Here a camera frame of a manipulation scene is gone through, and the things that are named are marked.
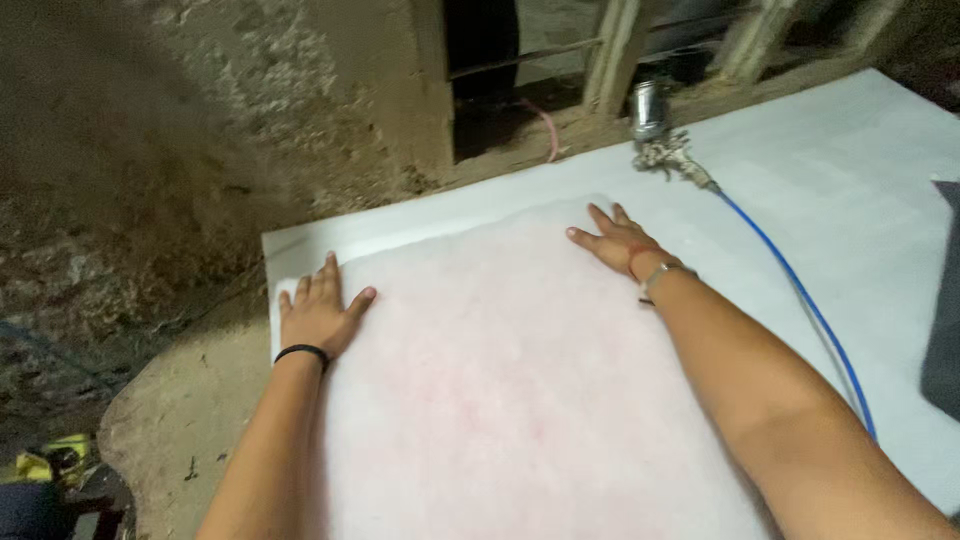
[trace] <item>silver bracelet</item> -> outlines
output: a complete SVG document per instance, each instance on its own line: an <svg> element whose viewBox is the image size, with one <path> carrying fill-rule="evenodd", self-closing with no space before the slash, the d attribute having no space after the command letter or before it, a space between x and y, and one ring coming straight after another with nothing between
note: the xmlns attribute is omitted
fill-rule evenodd
<svg viewBox="0 0 960 540"><path fill-rule="evenodd" d="M661 262L660 266L658 266L657 269L654 270L654 273L651 274L649 278L647 278L643 283L640 284L640 288L642 289L642 292L643 292L643 297L639 298L639 300L643 304L649 304L650 306L654 305L654 302L650 300L650 294L647 291L649 291L650 287L652 287L654 283L657 282L660 276L662 276L663 274L666 274L670 270L685 270L686 272L693 274L694 278L698 280L700 279L700 275L697 274L697 271L694 270L693 268L690 268L689 266L684 266L678 262Z"/></svg>

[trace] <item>hand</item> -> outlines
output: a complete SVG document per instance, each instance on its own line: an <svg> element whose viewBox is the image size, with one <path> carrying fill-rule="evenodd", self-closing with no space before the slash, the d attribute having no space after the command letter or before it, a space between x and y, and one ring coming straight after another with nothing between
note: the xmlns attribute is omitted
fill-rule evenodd
<svg viewBox="0 0 960 540"><path fill-rule="evenodd" d="M587 206L587 211L601 235L595 236L576 227L567 229L566 235L613 270L643 282L662 262L680 262L631 221L619 204L613 203L613 220L596 205Z"/></svg>
<svg viewBox="0 0 960 540"><path fill-rule="evenodd" d="M344 309L337 257L333 252L326 254L323 268L313 277L300 278L292 305L290 294L280 293L280 348L313 345L331 360L336 358L353 340L374 298L376 289L367 287Z"/></svg>

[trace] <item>blue air hose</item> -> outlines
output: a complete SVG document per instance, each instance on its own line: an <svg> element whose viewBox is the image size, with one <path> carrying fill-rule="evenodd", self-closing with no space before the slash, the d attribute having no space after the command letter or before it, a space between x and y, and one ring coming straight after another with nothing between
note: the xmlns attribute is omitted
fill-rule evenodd
<svg viewBox="0 0 960 540"><path fill-rule="evenodd" d="M840 340L837 339L833 329L830 327L830 324L827 323L827 319L824 318L823 313L820 312L820 309L817 307L816 303L813 302L813 299L810 298L810 294L806 292L804 284L800 282L800 278L797 276L797 273L793 271L793 268L790 266L790 263L786 261L786 258L783 257L783 254L777 249L777 246L774 245L773 240L761 229L753 219L750 219L750 216L747 215L726 193L723 192L714 184L711 191L714 191L721 199L724 200L730 208L733 209L744 221L747 222L747 225L750 225L750 228L754 230L760 236L760 239L763 240L763 243L770 248L770 252L777 258L777 261L780 263L780 266L783 267L783 270L786 272L786 275L790 278L790 281L796 285L797 290L800 291L800 295L804 298L804 302L810 306L810 310L813 311L813 316L817 318L817 321L820 323L820 326L823 327L824 331L827 333L827 337L830 339L830 343L833 344L834 349L836 349L837 354L840 355L840 360L843 362L844 369L847 370L847 377L850 379L850 384L853 387L853 391L856 393L856 399L860 404L860 411L863 414L863 424L867 429L867 432L870 436L876 441L876 428L874 427L874 418L870 414L870 408L867 406L867 398L863 395L863 388L860 387L860 379L856 377L856 371L853 370L853 365L850 363L850 359L847 357L847 352L844 351L843 345L840 345Z"/></svg>

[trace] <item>red string bracelet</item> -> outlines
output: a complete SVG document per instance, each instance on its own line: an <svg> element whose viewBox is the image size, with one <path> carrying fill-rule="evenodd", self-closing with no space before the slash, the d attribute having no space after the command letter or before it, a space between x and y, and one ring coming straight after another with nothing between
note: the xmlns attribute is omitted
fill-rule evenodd
<svg viewBox="0 0 960 540"><path fill-rule="evenodd" d="M627 273L630 274L630 277L635 279L637 282L643 283L643 280L638 278L634 274L634 257L640 255L641 253L646 253L650 251L660 252L667 257L671 257L669 253L666 252L660 246L651 246L649 244L641 244L639 242L631 242L627 247L628 258L627 258Z"/></svg>

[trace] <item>concrete wall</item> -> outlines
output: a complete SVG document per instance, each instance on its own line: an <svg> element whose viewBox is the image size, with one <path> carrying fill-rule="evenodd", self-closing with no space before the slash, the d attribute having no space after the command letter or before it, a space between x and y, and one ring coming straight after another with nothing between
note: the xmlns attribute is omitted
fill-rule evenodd
<svg viewBox="0 0 960 540"><path fill-rule="evenodd" d="M259 286L261 231L436 187L324 30L309 0L0 5L5 448L93 430L111 392L69 363L118 389Z"/></svg>

